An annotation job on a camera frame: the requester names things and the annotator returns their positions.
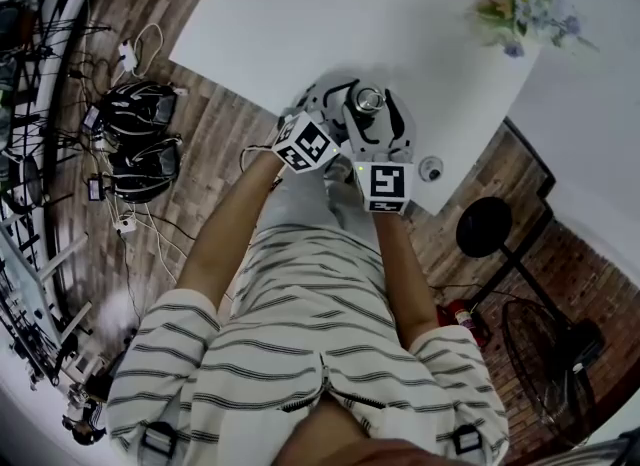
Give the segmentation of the person's bare chest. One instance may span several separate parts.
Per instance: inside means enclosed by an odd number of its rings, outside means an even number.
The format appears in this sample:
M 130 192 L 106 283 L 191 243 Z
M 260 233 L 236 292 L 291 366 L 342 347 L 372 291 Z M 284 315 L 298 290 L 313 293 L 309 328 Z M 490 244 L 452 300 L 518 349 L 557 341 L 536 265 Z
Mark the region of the person's bare chest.
M 295 428 L 271 466 L 434 466 L 435 455 L 408 441 L 374 439 L 325 396 Z

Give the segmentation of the person's striped white shirt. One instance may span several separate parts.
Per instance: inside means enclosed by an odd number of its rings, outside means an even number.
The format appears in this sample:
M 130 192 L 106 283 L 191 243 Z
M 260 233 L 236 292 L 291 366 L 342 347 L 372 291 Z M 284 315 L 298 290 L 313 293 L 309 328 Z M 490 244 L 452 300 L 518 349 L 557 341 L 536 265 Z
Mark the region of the person's striped white shirt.
M 406 350 L 379 253 L 335 228 L 258 234 L 227 322 L 175 289 L 145 315 L 106 407 L 111 445 L 131 466 L 269 466 L 324 395 L 374 438 L 399 438 L 496 465 L 506 412 L 471 333 L 459 325 Z

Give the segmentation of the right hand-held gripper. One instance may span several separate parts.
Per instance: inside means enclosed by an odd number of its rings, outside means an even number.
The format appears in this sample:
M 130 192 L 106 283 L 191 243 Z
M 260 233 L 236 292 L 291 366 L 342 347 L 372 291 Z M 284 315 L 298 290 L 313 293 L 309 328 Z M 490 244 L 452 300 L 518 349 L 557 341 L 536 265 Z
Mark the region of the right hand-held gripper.
M 402 214 L 411 199 L 416 124 L 396 93 L 386 89 L 384 94 L 387 109 L 374 114 L 342 109 L 351 142 L 349 159 L 364 209 Z

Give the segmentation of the pale flower bouquet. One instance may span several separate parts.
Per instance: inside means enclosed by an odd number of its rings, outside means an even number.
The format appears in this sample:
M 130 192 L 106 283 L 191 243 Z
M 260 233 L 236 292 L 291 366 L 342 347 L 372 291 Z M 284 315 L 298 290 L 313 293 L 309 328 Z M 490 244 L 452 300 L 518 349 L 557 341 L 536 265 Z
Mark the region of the pale flower bouquet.
M 475 0 L 467 18 L 485 46 L 511 59 L 523 58 L 529 41 L 556 49 L 599 50 L 584 37 L 581 18 L 567 0 Z

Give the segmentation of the black round stool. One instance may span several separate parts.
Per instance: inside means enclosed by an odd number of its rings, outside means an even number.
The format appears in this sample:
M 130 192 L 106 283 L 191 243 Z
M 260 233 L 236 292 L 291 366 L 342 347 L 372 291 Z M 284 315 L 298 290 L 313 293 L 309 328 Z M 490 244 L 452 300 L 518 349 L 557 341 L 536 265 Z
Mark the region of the black round stool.
M 16 202 L 13 212 L 24 215 L 36 208 L 54 206 L 72 196 L 69 193 L 57 199 L 52 199 L 44 192 L 43 175 L 32 155 L 26 156 L 20 163 L 22 169 L 21 186 L 26 190 L 25 202 Z

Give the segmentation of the white frame glass desk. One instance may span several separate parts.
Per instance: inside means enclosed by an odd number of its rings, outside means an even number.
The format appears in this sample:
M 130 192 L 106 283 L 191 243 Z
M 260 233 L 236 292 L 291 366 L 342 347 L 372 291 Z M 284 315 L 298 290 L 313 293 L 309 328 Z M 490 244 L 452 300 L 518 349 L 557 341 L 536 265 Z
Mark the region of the white frame glass desk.
M 5 261 L 9 281 L 14 287 L 10 297 L 18 297 L 26 309 L 27 315 L 34 318 L 34 323 L 41 328 L 56 348 L 60 348 L 62 343 L 80 325 L 93 304 L 86 302 L 70 323 L 62 331 L 59 331 L 49 308 L 53 299 L 48 299 L 46 288 L 56 270 L 70 256 L 82 249 L 87 241 L 88 235 L 83 234 L 38 270 L 27 261 L 13 241 L 8 232 L 8 225 L 4 221 L 0 221 L 0 257 Z

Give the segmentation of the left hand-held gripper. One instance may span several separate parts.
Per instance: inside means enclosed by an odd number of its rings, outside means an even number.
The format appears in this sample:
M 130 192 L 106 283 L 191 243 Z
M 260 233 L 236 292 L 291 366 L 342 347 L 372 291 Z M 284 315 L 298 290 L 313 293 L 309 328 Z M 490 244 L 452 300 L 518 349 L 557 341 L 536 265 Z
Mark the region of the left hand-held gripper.
M 355 77 L 321 77 L 309 97 L 299 98 L 280 116 L 272 151 L 297 174 L 316 170 L 344 154 L 349 139 L 342 109 Z

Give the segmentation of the person's right forearm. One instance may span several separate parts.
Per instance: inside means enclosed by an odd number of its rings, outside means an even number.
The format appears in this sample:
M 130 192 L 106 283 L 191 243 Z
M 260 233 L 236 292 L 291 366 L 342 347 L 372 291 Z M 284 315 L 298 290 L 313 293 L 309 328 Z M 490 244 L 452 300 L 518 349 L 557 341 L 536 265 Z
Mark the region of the person's right forearm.
M 406 350 L 439 326 L 436 303 L 401 215 L 374 213 L 387 298 Z

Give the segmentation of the person's left forearm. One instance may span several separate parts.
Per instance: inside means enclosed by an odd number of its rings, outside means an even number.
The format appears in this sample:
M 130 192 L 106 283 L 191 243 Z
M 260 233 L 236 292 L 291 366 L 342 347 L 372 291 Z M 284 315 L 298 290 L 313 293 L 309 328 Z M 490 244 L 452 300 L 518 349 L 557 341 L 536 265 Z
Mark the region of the person's left forearm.
M 233 281 L 283 162 L 259 153 L 201 228 L 176 287 L 196 291 L 218 307 Z

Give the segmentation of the person's light shoe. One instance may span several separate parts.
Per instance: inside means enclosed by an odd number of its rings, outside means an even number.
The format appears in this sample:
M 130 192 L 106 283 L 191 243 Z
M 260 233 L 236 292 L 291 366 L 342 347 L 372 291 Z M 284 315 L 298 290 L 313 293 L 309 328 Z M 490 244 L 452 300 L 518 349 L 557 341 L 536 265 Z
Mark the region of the person's light shoe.
M 325 170 L 324 181 L 327 184 L 341 183 L 352 185 L 354 182 L 354 171 L 350 162 L 332 162 Z

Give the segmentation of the white table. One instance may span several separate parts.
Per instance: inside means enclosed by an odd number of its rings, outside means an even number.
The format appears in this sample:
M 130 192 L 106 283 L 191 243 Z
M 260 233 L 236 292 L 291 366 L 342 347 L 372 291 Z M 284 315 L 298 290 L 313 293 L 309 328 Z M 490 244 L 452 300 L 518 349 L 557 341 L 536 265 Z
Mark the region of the white table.
M 415 157 L 443 172 L 412 196 L 438 213 L 488 145 L 540 53 L 513 59 L 469 16 L 475 0 L 200 0 L 171 60 L 279 114 L 321 75 L 370 78 L 417 125 Z

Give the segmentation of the person's grey trousers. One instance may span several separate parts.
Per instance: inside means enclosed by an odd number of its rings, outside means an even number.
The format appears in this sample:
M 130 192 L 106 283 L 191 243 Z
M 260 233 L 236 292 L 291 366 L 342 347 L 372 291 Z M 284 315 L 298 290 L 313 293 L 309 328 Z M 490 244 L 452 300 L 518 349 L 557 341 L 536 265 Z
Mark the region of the person's grey trousers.
M 302 174 L 288 170 L 282 181 L 270 193 L 256 225 L 258 233 L 281 225 L 305 225 L 337 228 L 358 237 L 373 250 L 379 249 L 372 215 L 364 210 L 355 182 L 327 184 L 324 167 Z

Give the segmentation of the black standing fan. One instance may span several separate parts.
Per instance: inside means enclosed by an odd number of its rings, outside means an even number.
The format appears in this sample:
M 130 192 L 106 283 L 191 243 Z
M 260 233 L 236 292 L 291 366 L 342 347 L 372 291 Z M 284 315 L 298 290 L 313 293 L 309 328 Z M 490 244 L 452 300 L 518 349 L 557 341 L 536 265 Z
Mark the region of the black standing fan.
M 511 296 L 503 305 L 503 343 L 516 377 L 539 420 L 555 436 L 576 444 L 595 425 L 595 395 L 587 369 L 599 358 L 604 336 L 590 320 L 571 320 L 527 270 L 506 240 L 512 227 L 509 205 L 485 197 L 472 203 L 456 228 L 456 242 L 471 258 L 501 252 L 503 269 L 517 271 L 534 300 Z

